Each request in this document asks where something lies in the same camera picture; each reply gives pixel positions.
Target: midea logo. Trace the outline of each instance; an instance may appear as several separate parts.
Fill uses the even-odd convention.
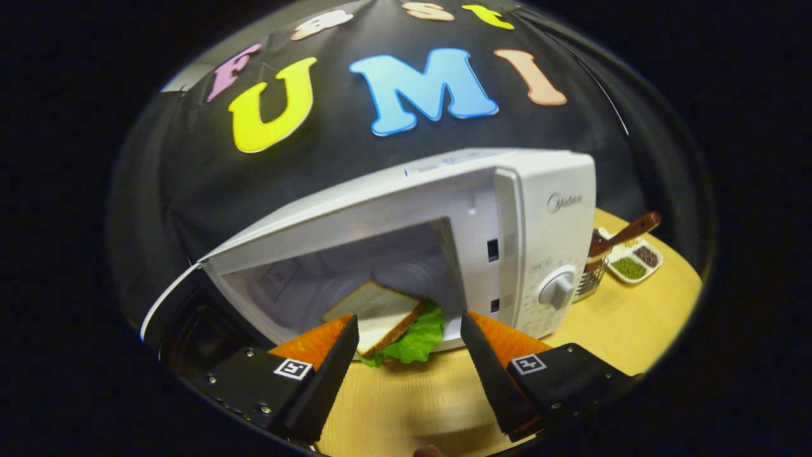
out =
[[[572,205],[576,205],[580,202],[581,202],[580,195],[570,195],[568,197],[562,197],[561,194],[556,192],[550,196],[549,200],[547,200],[547,210],[549,210],[551,214],[555,214],[561,208],[571,207]]]

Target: wooden table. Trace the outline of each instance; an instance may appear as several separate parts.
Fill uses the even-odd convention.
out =
[[[626,225],[595,212],[595,226],[610,233]],[[671,247],[644,238],[663,254],[659,270],[638,285],[607,271],[598,291],[574,303],[544,342],[575,342],[629,375],[657,360],[688,319],[702,282]],[[490,455],[518,444],[499,431],[465,348],[432,354],[427,363],[373,369],[353,362],[317,448],[335,457],[411,457],[429,444],[448,457]]]

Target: lettuce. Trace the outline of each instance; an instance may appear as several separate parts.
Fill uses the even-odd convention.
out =
[[[375,368],[381,366],[384,357],[392,357],[403,363],[425,362],[429,359],[429,352],[443,340],[443,319],[437,302],[426,298],[425,310],[398,341],[376,352],[372,359],[359,358],[364,365]]]

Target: foam letter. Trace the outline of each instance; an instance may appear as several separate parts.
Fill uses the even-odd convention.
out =
[[[324,28],[335,27],[336,25],[343,24],[352,19],[352,15],[347,14],[344,10],[330,11],[323,15],[316,16],[311,20],[296,27],[296,32],[293,33],[291,39],[293,41],[307,38],[310,35],[321,32]]]
[[[448,112],[459,118],[494,115],[499,111],[479,85],[462,49],[441,48],[429,52],[425,72],[420,73],[391,55],[376,55],[350,65],[350,72],[366,78],[378,118],[372,132],[380,137],[403,132],[417,125],[417,116],[406,112],[398,94],[431,120],[443,113],[446,88],[451,93]]]
[[[506,28],[507,30],[513,30],[515,28],[513,27],[513,24],[508,24],[507,22],[496,19],[498,17],[502,17],[502,15],[485,7],[480,7],[479,5],[464,5],[462,9],[473,11],[473,13],[477,15],[479,19],[484,20],[494,27]]]
[[[217,67],[217,70],[214,70],[214,84],[211,86],[211,94],[209,94],[206,101],[211,102],[223,90],[228,89],[228,86],[234,84],[234,81],[237,81],[237,76],[234,76],[234,73],[242,71],[245,65],[248,64],[248,59],[251,58],[249,54],[257,52],[261,47],[262,45],[257,43]]]
[[[433,3],[408,2],[401,5],[406,12],[419,19],[454,20],[454,15]]]
[[[527,96],[539,105],[563,105],[567,97],[560,93],[542,70],[533,63],[534,57],[521,50],[495,50],[494,54],[510,62],[525,79],[530,92]]]
[[[283,68],[276,79],[285,80],[287,106],[278,118],[262,122],[259,96],[267,86],[261,82],[246,90],[231,102],[228,110],[234,113],[234,144],[237,149],[253,153],[268,149],[287,138],[305,121],[313,107],[313,87],[310,84],[310,66],[314,57],[302,59]]]

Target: letter m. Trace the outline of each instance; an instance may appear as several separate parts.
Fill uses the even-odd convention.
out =
[[[443,113],[446,88],[451,94],[448,112],[455,117],[478,117],[499,112],[499,106],[479,85],[468,63],[469,57],[470,54],[462,49],[432,50],[423,73],[391,55],[375,55],[350,65],[350,72],[366,78],[378,110],[372,132],[385,137],[417,125],[417,116],[404,110],[399,95],[434,121]]]

